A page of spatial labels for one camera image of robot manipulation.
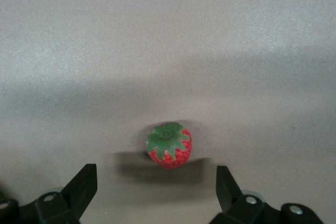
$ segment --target red strawberry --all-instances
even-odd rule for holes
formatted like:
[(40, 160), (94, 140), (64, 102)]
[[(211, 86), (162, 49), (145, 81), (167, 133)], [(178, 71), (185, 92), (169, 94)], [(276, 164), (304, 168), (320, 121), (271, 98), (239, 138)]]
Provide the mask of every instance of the red strawberry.
[(180, 124), (172, 122), (158, 127), (147, 137), (147, 152), (166, 169), (184, 165), (191, 152), (192, 138)]

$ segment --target green sepal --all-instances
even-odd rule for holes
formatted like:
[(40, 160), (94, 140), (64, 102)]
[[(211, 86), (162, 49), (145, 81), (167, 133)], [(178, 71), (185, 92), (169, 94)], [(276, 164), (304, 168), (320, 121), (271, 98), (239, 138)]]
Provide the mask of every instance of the green sepal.
[(156, 156), (161, 161), (167, 151), (173, 160), (176, 159), (176, 149), (185, 151), (181, 140), (189, 141), (188, 135), (182, 134), (184, 127), (179, 123), (166, 123), (154, 127), (154, 131), (147, 137), (147, 151), (156, 150)]

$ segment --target gray surface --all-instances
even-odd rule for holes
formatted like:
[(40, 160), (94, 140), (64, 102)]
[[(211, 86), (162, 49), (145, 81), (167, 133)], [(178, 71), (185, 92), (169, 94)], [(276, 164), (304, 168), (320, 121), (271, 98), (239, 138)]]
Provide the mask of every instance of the gray surface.
[[(0, 0), (0, 185), (24, 204), (97, 163), (82, 223), (208, 223), (223, 164), (273, 207), (299, 202), (334, 223), (335, 11), (335, 0)], [(120, 157), (142, 164), (132, 153), (170, 120), (191, 131), (192, 160), (212, 159), (206, 175), (121, 173)]]

